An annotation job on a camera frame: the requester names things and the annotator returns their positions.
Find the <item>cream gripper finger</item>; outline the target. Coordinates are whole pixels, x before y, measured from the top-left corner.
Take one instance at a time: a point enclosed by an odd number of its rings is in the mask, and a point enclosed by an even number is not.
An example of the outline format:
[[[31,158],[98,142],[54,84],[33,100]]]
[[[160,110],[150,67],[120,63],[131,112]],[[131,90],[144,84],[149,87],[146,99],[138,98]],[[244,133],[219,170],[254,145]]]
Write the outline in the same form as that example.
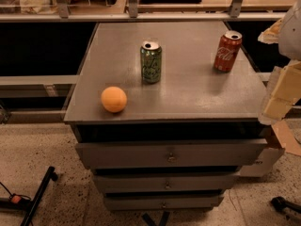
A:
[[[260,35],[258,36],[258,41],[265,44],[278,43],[278,34],[279,34],[281,24],[282,24],[281,19],[274,22],[270,27],[268,27],[267,29],[265,29],[263,32],[260,33]]]
[[[258,120],[272,125],[281,121],[301,99],[301,61],[291,60],[283,68],[276,66],[270,74]]]

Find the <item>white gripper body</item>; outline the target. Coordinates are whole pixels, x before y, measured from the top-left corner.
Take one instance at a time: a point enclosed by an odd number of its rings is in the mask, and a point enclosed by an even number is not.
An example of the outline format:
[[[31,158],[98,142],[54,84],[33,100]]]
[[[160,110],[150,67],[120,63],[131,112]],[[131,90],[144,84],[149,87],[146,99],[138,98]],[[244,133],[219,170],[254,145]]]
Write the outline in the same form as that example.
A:
[[[301,0],[285,14],[278,34],[278,50],[293,60],[301,60]]]

